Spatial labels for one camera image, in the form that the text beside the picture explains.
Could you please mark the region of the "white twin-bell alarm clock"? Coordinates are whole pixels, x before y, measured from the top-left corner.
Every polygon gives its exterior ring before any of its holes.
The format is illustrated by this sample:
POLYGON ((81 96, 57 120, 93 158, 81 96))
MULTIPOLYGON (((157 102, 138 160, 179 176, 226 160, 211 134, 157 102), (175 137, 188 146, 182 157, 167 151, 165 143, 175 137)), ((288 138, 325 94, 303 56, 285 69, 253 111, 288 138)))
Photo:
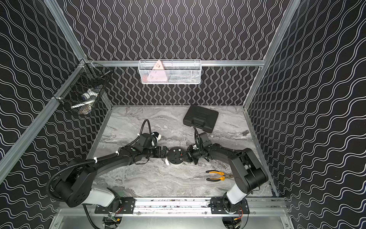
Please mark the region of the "white twin-bell alarm clock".
POLYGON ((184 160, 181 158, 183 156, 183 153, 185 150, 180 147, 174 147, 167 150, 167 154, 165 157, 165 164, 166 165, 180 165, 184 162, 184 160))

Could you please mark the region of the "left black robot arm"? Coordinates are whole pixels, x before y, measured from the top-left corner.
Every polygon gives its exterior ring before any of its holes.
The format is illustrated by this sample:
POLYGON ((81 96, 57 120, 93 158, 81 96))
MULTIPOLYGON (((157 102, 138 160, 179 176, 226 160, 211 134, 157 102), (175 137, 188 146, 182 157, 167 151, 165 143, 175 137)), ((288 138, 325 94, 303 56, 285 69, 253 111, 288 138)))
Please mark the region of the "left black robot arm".
POLYGON ((140 132, 135 140, 112 154, 86 160, 74 159, 49 179, 47 195, 70 208, 82 204, 114 206, 118 194, 110 189, 93 187, 94 180, 121 167, 142 165, 144 158, 149 161, 164 157, 165 152, 158 146, 161 138, 158 132, 140 132))

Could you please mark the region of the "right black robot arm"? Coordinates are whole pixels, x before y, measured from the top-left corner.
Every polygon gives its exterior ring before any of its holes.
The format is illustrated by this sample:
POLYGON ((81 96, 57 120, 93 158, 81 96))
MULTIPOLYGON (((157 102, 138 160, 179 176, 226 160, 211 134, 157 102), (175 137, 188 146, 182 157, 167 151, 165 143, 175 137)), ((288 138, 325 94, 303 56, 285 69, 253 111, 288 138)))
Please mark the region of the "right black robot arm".
POLYGON ((230 166, 235 184, 223 196, 227 209, 237 206, 248 194, 269 180, 267 172, 253 150, 249 148, 234 150, 213 144, 206 132, 199 134, 196 128, 194 128, 194 141, 195 144, 189 146, 186 152, 189 162, 197 164, 200 158, 204 158, 207 161, 219 160, 230 166))

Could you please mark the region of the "black plastic tool case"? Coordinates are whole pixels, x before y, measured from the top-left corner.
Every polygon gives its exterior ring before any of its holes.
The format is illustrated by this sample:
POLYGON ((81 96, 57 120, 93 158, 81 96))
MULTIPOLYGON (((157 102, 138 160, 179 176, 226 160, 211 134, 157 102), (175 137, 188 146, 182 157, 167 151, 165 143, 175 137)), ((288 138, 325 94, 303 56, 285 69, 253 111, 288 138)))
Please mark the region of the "black plastic tool case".
POLYGON ((212 133, 218 119, 219 112, 197 106, 190 105, 184 119, 183 124, 188 127, 196 127, 207 133, 212 133))

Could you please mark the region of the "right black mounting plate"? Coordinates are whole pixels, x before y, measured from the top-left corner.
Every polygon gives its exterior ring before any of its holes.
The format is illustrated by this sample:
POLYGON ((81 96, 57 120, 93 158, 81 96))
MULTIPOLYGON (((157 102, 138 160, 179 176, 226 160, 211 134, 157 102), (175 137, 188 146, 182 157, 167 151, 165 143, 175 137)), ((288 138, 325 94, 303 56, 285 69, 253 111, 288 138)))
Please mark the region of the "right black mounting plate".
POLYGON ((208 207, 212 214, 239 214, 246 215, 250 213, 247 200, 244 198, 236 204, 232 204, 225 198, 211 198, 208 207))

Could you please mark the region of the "black mounting plate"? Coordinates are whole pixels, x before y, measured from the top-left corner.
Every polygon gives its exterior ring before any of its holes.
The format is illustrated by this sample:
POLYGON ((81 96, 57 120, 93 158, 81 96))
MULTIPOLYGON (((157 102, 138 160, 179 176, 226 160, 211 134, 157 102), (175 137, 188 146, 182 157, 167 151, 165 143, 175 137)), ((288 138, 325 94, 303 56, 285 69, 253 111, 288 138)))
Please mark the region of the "black mounting plate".
POLYGON ((134 210, 136 199, 132 197, 119 198, 119 200, 113 200, 108 207, 97 205, 95 208, 95 214, 132 214, 134 210))
POLYGON ((212 214, 239 214, 246 215, 250 213, 247 200, 244 198, 236 204, 232 204, 225 198, 211 198, 208 207, 212 214))

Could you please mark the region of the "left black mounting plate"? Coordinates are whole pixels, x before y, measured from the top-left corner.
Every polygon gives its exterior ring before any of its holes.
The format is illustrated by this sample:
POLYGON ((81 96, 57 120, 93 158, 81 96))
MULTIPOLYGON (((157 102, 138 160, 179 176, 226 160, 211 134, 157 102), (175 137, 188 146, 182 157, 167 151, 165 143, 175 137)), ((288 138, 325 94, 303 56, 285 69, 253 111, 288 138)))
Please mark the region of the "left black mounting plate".
POLYGON ((95 208, 95 214, 132 214, 134 210, 136 199, 132 197, 119 198, 119 200, 113 200, 108 207, 97 205, 95 208))

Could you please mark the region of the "pink triangle card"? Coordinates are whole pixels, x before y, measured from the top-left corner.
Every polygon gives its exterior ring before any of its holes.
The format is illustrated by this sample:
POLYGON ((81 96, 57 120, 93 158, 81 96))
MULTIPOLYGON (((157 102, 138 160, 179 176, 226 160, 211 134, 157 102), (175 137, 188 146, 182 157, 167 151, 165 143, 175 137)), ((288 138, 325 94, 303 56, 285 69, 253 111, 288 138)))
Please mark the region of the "pink triangle card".
POLYGON ((148 83, 165 83, 168 81, 168 77, 161 60, 156 61, 146 80, 148 83))

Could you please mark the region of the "white items in black basket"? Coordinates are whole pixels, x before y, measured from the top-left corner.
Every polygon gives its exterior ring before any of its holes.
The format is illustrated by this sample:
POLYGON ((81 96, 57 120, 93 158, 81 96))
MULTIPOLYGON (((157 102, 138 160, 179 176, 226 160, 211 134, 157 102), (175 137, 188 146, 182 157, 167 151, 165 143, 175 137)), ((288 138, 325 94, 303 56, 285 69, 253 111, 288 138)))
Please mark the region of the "white items in black basket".
POLYGON ((77 112, 79 115, 89 114, 92 111, 92 107, 96 102, 98 95, 98 92, 88 89, 87 92, 82 94, 82 101, 71 106, 71 110, 77 112))

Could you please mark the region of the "yellow-handled pliers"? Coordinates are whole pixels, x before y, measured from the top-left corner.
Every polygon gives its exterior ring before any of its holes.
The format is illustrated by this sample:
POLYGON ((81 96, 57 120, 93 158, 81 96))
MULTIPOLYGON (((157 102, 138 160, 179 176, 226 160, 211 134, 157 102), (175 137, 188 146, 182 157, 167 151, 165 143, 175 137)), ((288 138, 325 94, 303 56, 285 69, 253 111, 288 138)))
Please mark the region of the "yellow-handled pliers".
POLYGON ((219 182, 224 181, 226 179, 234 178, 233 174, 227 174, 217 170, 208 170, 206 171, 207 174, 210 174, 210 177, 206 178, 206 181, 209 182, 219 182))

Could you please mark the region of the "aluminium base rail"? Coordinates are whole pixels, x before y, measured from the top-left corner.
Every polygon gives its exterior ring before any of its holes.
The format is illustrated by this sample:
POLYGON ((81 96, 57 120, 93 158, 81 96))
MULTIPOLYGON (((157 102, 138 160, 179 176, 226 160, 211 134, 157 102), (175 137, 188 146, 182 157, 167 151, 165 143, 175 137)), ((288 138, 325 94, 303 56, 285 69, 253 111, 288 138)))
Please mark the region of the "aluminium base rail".
POLYGON ((171 197, 124 198, 123 209, 117 217, 192 217, 219 218, 237 216, 282 217, 287 215, 282 198, 246 198, 237 210, 224 210, 222 198, 171 197))

